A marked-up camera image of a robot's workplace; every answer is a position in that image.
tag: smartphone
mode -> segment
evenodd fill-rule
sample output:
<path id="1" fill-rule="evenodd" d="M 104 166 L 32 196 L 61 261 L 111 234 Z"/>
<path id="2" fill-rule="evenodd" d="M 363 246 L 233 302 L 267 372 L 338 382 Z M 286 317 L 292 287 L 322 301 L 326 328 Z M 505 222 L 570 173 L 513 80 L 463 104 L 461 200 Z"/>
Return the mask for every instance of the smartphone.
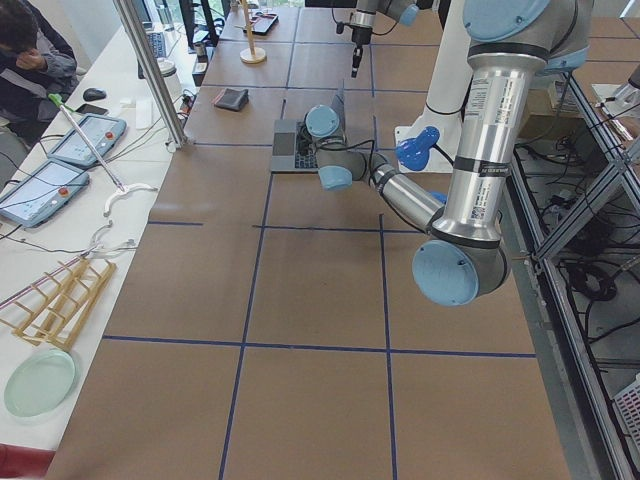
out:
<path id="1" fill-rule="evenodd" d="M 91 105 L 89 103 L 83 103 L 80 107 L 76 108 L 76 112 L 78 113 L 95 113 L 96 115 L 106 115 L 109 113 L 109 110 L 106 108 L 96 107 L 95 105 Z"/>

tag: touchscreen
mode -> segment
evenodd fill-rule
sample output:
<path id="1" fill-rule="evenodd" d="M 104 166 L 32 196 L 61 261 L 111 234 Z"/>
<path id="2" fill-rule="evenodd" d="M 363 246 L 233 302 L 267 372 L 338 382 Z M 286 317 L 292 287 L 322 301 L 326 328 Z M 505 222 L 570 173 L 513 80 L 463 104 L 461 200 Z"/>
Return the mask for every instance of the touchscreen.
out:
<path id="1" fill-rule="evenodd" d="M 24 181 L 14 193 L 0 202 L 0 209 L 31 220 L 56 196 L 60 187 L 69 185 L 80 174 L 52 162 L 36 175 Z"/>
<path id="2" fill-rule="evenodd" d="M 118 122 L 105 118 L 85 117 L 80 123 L 82 131 L 91 140 L 93 146 L 104 140 L 107 132 L 112 132 Z M 58 148 L 53 152 L 56 157 L 89 161 L 93 154 L 84 140 L 76 132 L 73 132 Z"/>

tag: light blue joint cover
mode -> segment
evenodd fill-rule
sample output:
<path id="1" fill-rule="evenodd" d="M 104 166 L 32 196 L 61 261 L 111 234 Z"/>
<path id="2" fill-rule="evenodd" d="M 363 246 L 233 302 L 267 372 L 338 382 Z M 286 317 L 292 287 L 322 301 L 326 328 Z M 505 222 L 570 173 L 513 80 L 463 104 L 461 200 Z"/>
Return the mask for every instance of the light blue joint cover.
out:
<path id="1" fill-rule="evenodd" d="M 400 15 L 400 20 L 398 20 L 398 22 L 401 25 L 410 27 L 411 25 L 413 25 L 413 22 L 415 22 L 419 11 L 420 9 L 418 8 L 417 5 L 415 4 L 409 5 L 407 9 L 404 12 L 402 12 L 402 15 Z"/>
<path id="2" fill-rule="evenodd" d="M 413 256 L 413 279 L 430 300 L 447 307 L 478 295 L 478 274 L 466 253 L 452 243 L 431 240 Z"/>
<path id="3" fill-rule="evenodd" d="M 462 21 L 478 42 L 497 42 L 515 35 L 540 16 L 551 0 L 466 0 Z"/>
<path id="4" fill-rule="evenodd" d="M 322 188 L 329 191 L 344 190 L 349 188 L 352 182 L 351 172 L 338 165 L 327 165 L 318 169 Z"/>
<path id="5" fill-rule="evenodd" d="M 549 59 L 549 63 L 538 75 L 553 75 L 554 73 L 571 72 L 581 67 L 587 61 L 589 47 L 578 50 L 577 52 L 568 53 L 561 57 Z"/>
<path id="6" fill-rule="evenodd" d="M 426 127 L 415 138 L 407 138 L 396 146 L 398 161 L 409 170 L 419 172 L 429 163 L 429 150 L 440 139 L 436 127 Z"/>
<path id="7" fill-rule="evenodd" d="M 324 138 L 340 127 L 340 117 L 331 107 L 316 105 L 307 113 L 305 123 L 311 135 Z"/>

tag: wallet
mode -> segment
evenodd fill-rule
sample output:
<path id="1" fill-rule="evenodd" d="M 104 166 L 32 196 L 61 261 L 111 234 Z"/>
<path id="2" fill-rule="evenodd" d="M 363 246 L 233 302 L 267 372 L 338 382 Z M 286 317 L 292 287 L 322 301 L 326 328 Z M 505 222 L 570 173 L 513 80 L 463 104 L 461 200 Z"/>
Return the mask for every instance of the wallet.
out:
<path id="1" fill-rule="evenodd" d="M 218 108 L 239 112 L 248 101 L 249 90 L 246 88 L 243 90 L 225 88 L 213 99 L 213 105 Z"/>

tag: sticker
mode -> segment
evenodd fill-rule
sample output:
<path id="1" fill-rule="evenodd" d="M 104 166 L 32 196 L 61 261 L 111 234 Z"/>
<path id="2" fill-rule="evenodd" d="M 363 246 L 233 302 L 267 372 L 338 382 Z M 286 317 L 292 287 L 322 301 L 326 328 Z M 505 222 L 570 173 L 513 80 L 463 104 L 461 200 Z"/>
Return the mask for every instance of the sticker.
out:
<path id="1" fill-rule="evenodd" d="M 479 177 L 506 177 L 509 174 L 508 163 L 487 162 L 473 158 L 456 157 L 456 170 L 477 173 Z"/>
<path id="2" fill-rule="evenodd" d="M 519 103 L 524 98 L 524 79 L 478 78 L 471 82 L 465 116 L 477 117 L 484 125 L 515 127 Z"/>
<path id="3" fill-rule="evenodd" d="M 492 182 L 482 182 L 478 187 L 473 209 L 471 210 L 472 220 L 484 220 L 489 205 L 489 196 L 491 195 Z"/>
<path id="4" fill-rule="evenodd" d="M 471 82 L 469 99 L 467 100 L 467 107 L 464 112 L 465 116 L 477 116 L 482 119 L 482 112 L 487 103 L 490 86 L 491 82 L 487 78 L 478 78 Z"/>

